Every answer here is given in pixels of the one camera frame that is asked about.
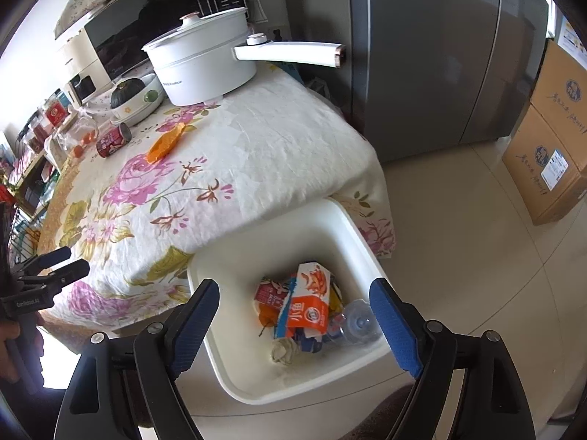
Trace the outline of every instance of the blue gripper pad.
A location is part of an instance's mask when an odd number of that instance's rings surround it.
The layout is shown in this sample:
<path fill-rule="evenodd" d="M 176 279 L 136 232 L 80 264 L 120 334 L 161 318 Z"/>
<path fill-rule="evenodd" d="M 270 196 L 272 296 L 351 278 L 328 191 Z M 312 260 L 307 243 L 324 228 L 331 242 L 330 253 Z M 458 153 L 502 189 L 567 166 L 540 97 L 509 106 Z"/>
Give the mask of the blue gripper pad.
<path fill-rule="evenodd" d="M 175 346 L 173 351 L 173 361 L 169 366 L 169 372 L 177 378 L 182 372 L 187 371 L 196 358 L 196 354 L 202 345 L 204 336 L 208 332 L 208 328 L 212 323 L 212 319 L 218 310 L 220 303 L 220 290 L 216 282 L 211 281 L 210 284 L 202 282 L 192 298 L 200 296 L 200 300 L 191 316 L 182 326 L 179 334 L 175 337 Z M 185 308 L 189 307 L 190 302 L 186 304 Z"/>
<path fill-rule="evenodd" d="M 387 280 L 379 278 L 371 283 L 369 304 L 398 365 L 417 379 L 424 367 L 418 353 L 416 336 L 385 292 L 382 283 L 386 282 Z"/>

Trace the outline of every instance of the orange packaging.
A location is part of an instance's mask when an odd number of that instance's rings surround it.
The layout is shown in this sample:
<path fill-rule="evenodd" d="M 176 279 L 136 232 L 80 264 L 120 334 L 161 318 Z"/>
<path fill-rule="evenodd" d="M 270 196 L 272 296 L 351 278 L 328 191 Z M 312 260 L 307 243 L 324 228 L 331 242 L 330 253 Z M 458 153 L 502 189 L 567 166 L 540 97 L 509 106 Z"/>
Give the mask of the orange packaging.
<path fill-rule="evenodd" d="M 296 285 L 289 305 L 288 328 L 307 328 L 307 337 L 326 333 L 330 278 L 330 271 L 318 263 L 303 263 L 298 266 Z"/>

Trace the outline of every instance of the plastic bottle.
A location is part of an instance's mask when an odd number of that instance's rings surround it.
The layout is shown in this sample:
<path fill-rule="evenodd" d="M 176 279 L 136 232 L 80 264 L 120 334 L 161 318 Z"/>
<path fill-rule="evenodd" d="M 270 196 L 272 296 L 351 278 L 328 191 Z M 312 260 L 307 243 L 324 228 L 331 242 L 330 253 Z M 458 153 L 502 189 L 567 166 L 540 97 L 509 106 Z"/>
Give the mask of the plastic bottle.
<path fill-rule="evenodd" d="M 369 304 L 356 299 L 330 320 L 326 338 L 337 345 L 367 344 L 376 341 L 381 334 Z"/>

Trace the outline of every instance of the cardboard box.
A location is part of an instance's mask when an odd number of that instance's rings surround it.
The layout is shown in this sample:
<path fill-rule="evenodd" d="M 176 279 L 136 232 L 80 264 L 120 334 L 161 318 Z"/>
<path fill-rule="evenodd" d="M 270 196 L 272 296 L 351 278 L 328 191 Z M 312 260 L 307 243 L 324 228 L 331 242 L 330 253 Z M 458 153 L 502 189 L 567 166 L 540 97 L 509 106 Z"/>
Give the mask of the cardboard box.
<path fill-rule="evenodd" d="M 548 41 L 528 112 L 503 161 L 534 224 L 563 218 L 587 193 L 587 71 Z"/>

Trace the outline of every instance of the trash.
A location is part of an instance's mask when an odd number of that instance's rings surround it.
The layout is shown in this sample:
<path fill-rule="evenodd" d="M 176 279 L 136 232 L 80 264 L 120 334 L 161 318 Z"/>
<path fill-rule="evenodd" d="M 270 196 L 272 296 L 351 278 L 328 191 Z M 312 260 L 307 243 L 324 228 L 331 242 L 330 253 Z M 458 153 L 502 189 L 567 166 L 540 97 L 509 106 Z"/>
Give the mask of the trash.
<path fill-rule="evenodd" d="M 259 304 L 259 322 L 263 326 L 259 337 L 263 335 L 263 331 L 267 327 L 274 327 L 277 325 L 277 318 L 280 315 L 280 310 L 268 304 Z"/>
<path fill-rule="evenodd" d="M 284 299 L 288 295 L 289 279 L 284 283 L 278 283 L 271 278 L 264 276 L 260 281 L 259 288 L 255 294 L 255 301 L 267 304 L 280 310 L 284 305 Z"/>
<path fill-rule="evenodd" d="M 381 328 L 369 303 L 356 299 L 331 318 L 325 341 L 338 345 L 366 344 L 381 336 Z"/>
<path fill-rule="evenodd" d="M 336 278 L 331 273 L 331 292 L 328 300 L 328 316 L 332 317 L 335 314 L 341 313 L 343 309 L 344 304 L 342 303 L 342 293 L 340 292 Z"/>
<path fill-rule="evenodd" d="M 311 352 L 312 354 L 315 354 L 322 349 L 322 336 L 307 337 L 305 329 L 300 327 L 295 330 L 292 339 L 301 352 Z"/>
<path fill-rule="evenodd" d="M 291 337 L 282 337 L 273 341 L 271 360 L 274 363 L 290 366 L 297 354 L 299 354 L 299 347 Z"/>
<path fill-rule="evenodd" d="M 330 271 L 311 262 L 298 266 L 295 282 L 290 280 L 287 301 L 281 307 L 275 337 L 291 337 L 302 327 L 306 337 L 325 334 L 328 326 Z"/>

